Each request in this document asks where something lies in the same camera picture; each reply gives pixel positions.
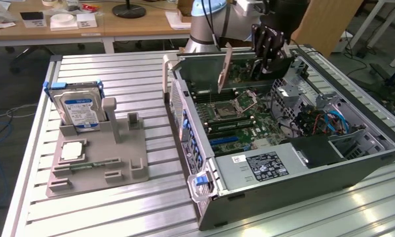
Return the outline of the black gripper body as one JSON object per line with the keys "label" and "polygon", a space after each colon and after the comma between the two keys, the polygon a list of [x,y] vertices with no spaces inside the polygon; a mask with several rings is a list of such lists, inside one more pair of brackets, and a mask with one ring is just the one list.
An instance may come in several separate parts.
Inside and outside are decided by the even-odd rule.
{"label": "black gripper body", "polygon": [[290,40],[306,14],[309,0],[263,0],[262,2],[262,24],[282,32],[286,39]]}

